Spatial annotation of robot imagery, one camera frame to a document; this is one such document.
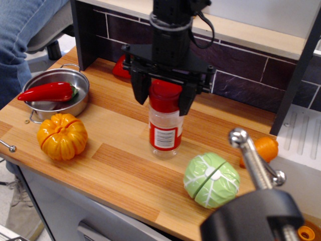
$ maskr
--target metal pin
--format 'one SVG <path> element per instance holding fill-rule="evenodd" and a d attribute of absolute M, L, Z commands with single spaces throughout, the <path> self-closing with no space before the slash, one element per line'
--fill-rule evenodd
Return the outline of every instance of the metal pin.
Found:
<path fill-rule="evenodd" d="M 4 141 L 0 140 L 0 143 L 3 144 L 4 146 L 9 148 L 10 152 L 15 152 L 16 151 L 16 147 L 15 146 L 10 146 L 7 143 L 5 143 Z"/>

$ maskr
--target person's leg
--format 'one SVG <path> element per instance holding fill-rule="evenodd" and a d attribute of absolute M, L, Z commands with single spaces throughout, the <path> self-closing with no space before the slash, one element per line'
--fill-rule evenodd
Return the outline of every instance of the person's leg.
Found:
<path fill-rule="evenodd" d="M 0 0 L 0 109 L 31 78 L 25 61 L 29 40 L 68 0 Z"/>
<path fill-rule="evenodd" d="M 29 40 L 68 0 L 0 0 L 0 109 L 15 98 L 31 78 L 25 61 Z M 14 174 L 14 168 L 7 162 Z M 16 176 L 6 227 L 36 240 L 43 224 Z"/>

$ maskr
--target barcode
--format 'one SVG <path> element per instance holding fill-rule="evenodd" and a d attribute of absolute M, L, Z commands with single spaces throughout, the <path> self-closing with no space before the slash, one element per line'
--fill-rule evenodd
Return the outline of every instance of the barcode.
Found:
<path fill-rule="evenodd" d="M 175 130 L 162 131 L 155 128 L 155 146 L 159 148 L 173 148 L 175 144 Z"/>

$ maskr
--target dark brick tile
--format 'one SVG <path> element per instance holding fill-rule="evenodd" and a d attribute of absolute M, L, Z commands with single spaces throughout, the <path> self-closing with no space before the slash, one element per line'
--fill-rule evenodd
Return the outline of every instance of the dark brick tile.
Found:
<path fill-rule="evenodd" d="M 107 13 L 107 14 L 113 14 L 113 15 L 117 15 L 117 16 L 120 16 L 120 17 L 128 18 L 128 19 L 133 19 L 133 20 L 137 20 L 137 21 L 139 20 L 138 17 L 132 16 L 132 15 L 128 15 L 128 14 L 123 14 L 123 13 L 120 13 L 120 12 L 117 12 L 117 11 L 114 11 L 114 10 L 110 10 L 110 9 L 101 8 L 101 7 L 98 7 L 98 6 L 94 6 L 93 9 L 95 11 L 99 11 L 99 12 L 103 12 L 103 13 Z"/>
<path fill-rule="evenodd" d="M 94 12 L 96 35 L 108 38 L 106 14 Z"/>
<path fill-rule="evenodd" d="M 316 90 L 316 85 L 301 81 L 292 103 L 308 108 Z"/>
<path fill-rule="evenodd" d="M 212 37 L 208 37 L 208 36 L 205 36 L 205 35 L 201 35 L 201 34 L 195 34 L 195 33 L 193 33 L 193 35 L 195 36 L 195 37 L 199 37 L 199 38 L 203 38 L 203 39 L 207 39 L 207 40 L 211 40 L 212 39 Z"/>
<path fill-rule="evenodd" d="M 284 61 L 287 61 L 287 62 L 290 62 L 290 63 L 293 63 L 293 64 L 297 64 L 297 60 L 295 60 L 295 59 L 285 58 L 285 57 L 282 57 L 282 56 L 278 56 L 278 55 L 275 55 L 275 54 L 267 53 L 267 52 L 256 50 L 256 49 L 251 49 L 251 48 L 248 48 L 248 47 L 244 47 L 244 46 L 241 46 L 241 45 L 238 45 L 238 44 L 229 43 L 229 42 L 226 42 L 226 41 L 221 41 L 221 43 L 229 45 L 229 46 L 233 46 L 233 47 L 236 47 L 236 48 L 252 51 L 254 53 L 263 54 L 263 55 L 266 55 L 266 56 L 269 56 L 269 57 L 272 57 L 272 58 L 284 60 Z"/>
<path fill-rule="evenodd" d="M 204 40 L 197 39 L 204 45 Z M 215 66 L 218 70 L 238 75 L 254 81 L 260 81 L 266 62 L 266 57 L 213 44 L 210 48 L 199 49 L 191 44 L 191 50 L 201 59 Z"/>
<path fill-rule="evenodd" d="M 295 66 L 295 64 L 269 59 L 265 67 L 262 83 L 286 90 Z"/>
<path fill-rule="evenodd" d="M 128 44 L 151 44 L 151 26 L 107 15 L 109 38 Z"/>
<path fill-rule="evenodd" d="M 314 109 L 316 111 L 321 111 L 321 91 L 318 90 L 315 99 L 310 107 L 311 109 Z"/>
<path fill-rule="evenodd" d="M 121 50 L 122 43 L 97 37 L 96 44 L 97 49 L 99 49 L 99 58 L 117 62 L 117 60 L 124 54 Z"/>
<path fill-rule="evenodd" d="M 303 80 L 321 84 L 321 57 L 313 56 L 304 73 Z"/>
<path fill-rule="evenodd" d="M 285 91 L 217 72 L 213 93 L 276 113 Z"/>
<path fill-rule="evenodd" d="M 150 24 L 150 23 L 149 23 L 149 19 L 140 19 L 140 21 L 141 21 L 142 23 Z"/>

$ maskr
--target shoe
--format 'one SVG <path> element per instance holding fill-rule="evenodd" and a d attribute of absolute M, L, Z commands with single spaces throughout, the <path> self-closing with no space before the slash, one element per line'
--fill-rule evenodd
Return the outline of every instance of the shoe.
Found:
<path fill-rule="evenodd" d="M 44 229 L 44 225 L 31 202 L 22 182 L 15 177 L 15 181 L 8 184 L 14 189 L 6 228 L 30 241 L 35 241 Z"/>

